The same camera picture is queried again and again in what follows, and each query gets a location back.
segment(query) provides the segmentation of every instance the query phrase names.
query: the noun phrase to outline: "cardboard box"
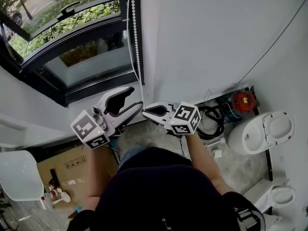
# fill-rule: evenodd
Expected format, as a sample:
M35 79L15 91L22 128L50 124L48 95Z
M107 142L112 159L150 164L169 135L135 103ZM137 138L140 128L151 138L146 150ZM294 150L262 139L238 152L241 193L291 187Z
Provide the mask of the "cardboard box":
M37 164L44 186L49 185L49 181L52 179L50 170L55 169L62 190L71 196L72 201L70 203L61 201L55 204L54 208L75 207L84 204L89 153L89 149L79 146ZM117 162L109 148L104 150L102 166L110 177L113 177L117 172Z

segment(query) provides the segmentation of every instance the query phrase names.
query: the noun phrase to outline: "black window frame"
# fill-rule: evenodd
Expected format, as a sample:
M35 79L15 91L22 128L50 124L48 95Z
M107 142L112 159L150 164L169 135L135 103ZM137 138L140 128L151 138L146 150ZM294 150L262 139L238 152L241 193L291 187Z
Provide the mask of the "black window frame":
M77 13L77 11L80 12L84 9L87 9L90 5L90 7L98 5L95 2L97 2L97 0L75 8L75 12ZM126 30L127 0L119 0L119 3L121 11L120 14L111 14L109 16L104 16L77 26L44 44L39 49L34 51L30 56L24 59L11 46L9 46L10 49L7 49L7 44L5 43L6 39L0 35L0 65L10 74L33 87L40 93L53 99L63 107L67 107L70 103L97 94L99 92L138 81L131 67L131 64L128 64L126 66L112 69L108 72L103 72L98 76L82 80L80 83L74 84L71 87L67 87L58 77L56 77L51 71L44 67L48 61L70 49L75 48L77 44L80 45L82 43L89 42L92 39L96 39L98 33L101 37ZM135 0L135 10L139 59L141 66L141 81L144 85L140 0ZM130 6L130 24L128 33L131 39L130 44L134 62L136 63L137 59L131 18L132 15ZM35 35L37 32L35 32L33 35L29 35L25 31L20 32L20 29L23 30L21 27L17 26L14 22L12 24L12 20L7 20L10 20L10 18L0 12L0 21L11 30L14 31L14 29L16 29L18 32L15 31L15 33L19 35L20 33L24 34L24 36L28 37L28 41L37 36Z

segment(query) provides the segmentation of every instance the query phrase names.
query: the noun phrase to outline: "window handle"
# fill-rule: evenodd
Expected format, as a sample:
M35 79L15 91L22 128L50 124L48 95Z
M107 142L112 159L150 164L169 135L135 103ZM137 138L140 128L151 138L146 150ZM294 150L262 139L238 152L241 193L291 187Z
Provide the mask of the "window handle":
M62 20L64 20L64 19L66 19L66 18L72 16L72 15L75 13L75 10L74 10L74 9L69 9L69 10L67 10L67 9L70 8L70 7L72 7L72 6L74 6L74 5L76 5L76 4L79 4L79 3L80 3L80 1L73 2L73 3L71 3L71 4L68 4L68 5L65 6L64 8L62 8L62 9L61 9L61 14L59 14L59 15L57 16L58 21L62 21Z

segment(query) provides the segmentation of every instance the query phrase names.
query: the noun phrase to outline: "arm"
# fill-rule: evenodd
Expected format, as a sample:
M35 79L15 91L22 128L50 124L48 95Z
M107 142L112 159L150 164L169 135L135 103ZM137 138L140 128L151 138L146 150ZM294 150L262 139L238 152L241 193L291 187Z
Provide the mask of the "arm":
M101 146L90 151L88 163L87 177L87 200L82 210L95 210L103 190L110 181L110 176L104 167L103 159L105 157L104 150L107 147Z
M203 145L199 135L197 133L186 135L186 141L193 167L203 172L221 195L234 192L223 180L216 162Z

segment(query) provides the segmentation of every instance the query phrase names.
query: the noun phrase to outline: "floor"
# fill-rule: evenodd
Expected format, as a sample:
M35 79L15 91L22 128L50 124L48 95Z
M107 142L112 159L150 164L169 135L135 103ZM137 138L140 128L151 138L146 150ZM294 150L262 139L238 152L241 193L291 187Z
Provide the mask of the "floor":
M121 156L123 156L136 144L147 145L152 142L158 147L182 154L180 142L176 137L166 135L163 127L148 121L126 127L118 145L121 148ZM189 158L185 138L182 138L182 145L185 156ZM239 155L231 151L225 143L215 145L213 148L222 149L222 157L215 160L226 183L237 192L244 193L262 178L268 178L265 153ZM65 231L68 226L67 217L74 211L72 208L53 210L51 205L47 205L47 210L43 210L39 201L14 202L10 200L9 202L12 205L12 213L8 214L8 220L13 223L13 228L17 225L16 220L20 231Z

